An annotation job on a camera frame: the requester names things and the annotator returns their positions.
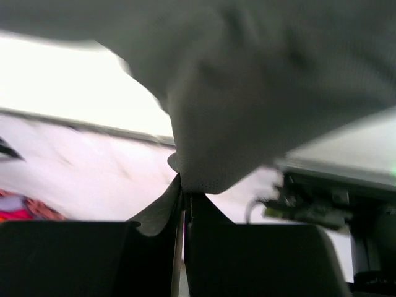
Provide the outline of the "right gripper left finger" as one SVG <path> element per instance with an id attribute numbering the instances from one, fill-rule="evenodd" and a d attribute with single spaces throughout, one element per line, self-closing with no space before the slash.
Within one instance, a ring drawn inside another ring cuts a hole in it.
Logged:
<path id="1" fill-rule="evenodd" d="M 1 295 L 177 296 L 182 208 L 175 178 L 125 222 L 4 222 Z"/>

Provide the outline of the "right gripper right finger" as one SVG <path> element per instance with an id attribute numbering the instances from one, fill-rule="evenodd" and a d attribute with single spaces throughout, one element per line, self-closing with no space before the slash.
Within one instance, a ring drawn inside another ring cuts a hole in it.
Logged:
<path id="1" fill-rule="evenodd" d="M 236 224 L 203 194 L 185 202 L 191 296 L 350 296 L 321 228 Z"/>

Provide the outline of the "dark grey t-shirt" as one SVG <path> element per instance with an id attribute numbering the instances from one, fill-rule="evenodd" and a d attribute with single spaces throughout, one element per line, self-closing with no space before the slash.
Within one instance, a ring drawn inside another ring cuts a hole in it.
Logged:
<path id="1" fill-rule="evenodd" d="M 394 1 L 1 2 L 2 190 L 124 221 L 282 159 L 395 168 Z"/>

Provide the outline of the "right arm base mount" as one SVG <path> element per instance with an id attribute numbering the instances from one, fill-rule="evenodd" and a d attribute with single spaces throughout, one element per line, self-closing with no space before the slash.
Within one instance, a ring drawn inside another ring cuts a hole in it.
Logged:
<path id="1" fill-rule="evenodd" d="M 312 223 L 350 235 L 354 281 L 395 284 L 395 168 L 373 171 L 319 161 L 277 161 L 277 196 L 257 197 L 268 217 Z"/>

